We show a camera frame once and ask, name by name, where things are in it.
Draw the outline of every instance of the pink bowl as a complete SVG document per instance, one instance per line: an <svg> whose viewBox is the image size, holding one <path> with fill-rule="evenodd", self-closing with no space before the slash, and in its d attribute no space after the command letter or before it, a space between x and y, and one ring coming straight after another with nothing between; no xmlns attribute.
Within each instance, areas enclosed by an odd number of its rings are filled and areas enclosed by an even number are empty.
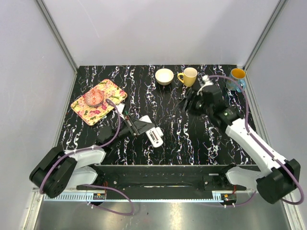
<svg viewBox="0 0 307 230"><path fill-rule="evenodd" d="M88 106L97 107L104 101L104 92L98 89L90 89L83 95L84 101Z"/></svg>

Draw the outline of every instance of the bowl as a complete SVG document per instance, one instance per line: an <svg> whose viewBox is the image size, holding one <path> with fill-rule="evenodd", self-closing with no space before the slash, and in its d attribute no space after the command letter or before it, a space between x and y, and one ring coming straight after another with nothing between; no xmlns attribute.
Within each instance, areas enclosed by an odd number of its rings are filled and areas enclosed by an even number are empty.
<svg viewBox="0 0 307 230"><path fill-rule="evenodd" d="M98 89L90 89L83 95L84 101L88 106L98 107L104 101L104 92Z"/></svg>
<svg viewBox="0 0 307 230"><path fill-rule="evenodd" d="M160 85L168 85L172 82L174 74L170 69L159 69L155 73L155 79Z"/></svg>

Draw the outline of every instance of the gray wall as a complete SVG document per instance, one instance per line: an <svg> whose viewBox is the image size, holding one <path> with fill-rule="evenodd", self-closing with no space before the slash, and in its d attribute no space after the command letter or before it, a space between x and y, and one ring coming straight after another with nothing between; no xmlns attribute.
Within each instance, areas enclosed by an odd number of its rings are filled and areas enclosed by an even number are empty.
<svg viewBox="0 0 307 230"><path fill-rule="evenodd" d="M44 2L77 65L243 65L278 0Z"/></svg>
<svg viewBox="0 0 307 230"><path fill-rule="evenodd" d="M290 0L250 68L269 139L279 153L301 164L307 193L307 1ZM307 201L300 205L307 223Z"/></svg>
<svg viewBox="0 0 307 230"><path fill-rule="evenodd" d="M73 72L35 1L1 0L0 225L18 229L31 170L52 147Z"/></svg>

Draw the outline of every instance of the white bowl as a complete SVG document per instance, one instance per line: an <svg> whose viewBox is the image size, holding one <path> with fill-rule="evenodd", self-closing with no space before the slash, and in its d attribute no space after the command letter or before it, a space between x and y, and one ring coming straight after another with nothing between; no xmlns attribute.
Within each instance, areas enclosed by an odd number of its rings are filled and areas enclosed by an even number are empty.
<svg viewBox="0 0 307 230"><path fill-rule="evenodd" d="M168 85L172 82L174 74L170 69L159 69L155 73L155 78L160 85Z"/></svg>

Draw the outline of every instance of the yellow tray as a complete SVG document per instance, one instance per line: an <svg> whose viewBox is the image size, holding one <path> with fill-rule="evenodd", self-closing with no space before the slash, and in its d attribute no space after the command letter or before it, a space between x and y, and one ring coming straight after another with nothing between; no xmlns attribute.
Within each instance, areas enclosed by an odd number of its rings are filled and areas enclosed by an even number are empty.
<svg viewBox="0 0 307 230"><path fill-rule="evenodd" d="M111 82L109 79L105 79L94 87L104 92L104 102L102 105L95 107L88 106L83 96L79 97L76 101L71 104L71 108L75 111L83 121L89 126L96 124L101 118L107 115L114 107L110 106L106 99L109 98L115 104L119 104L124 101L127 97L126 92L119 88L116 84Z"/></svg>

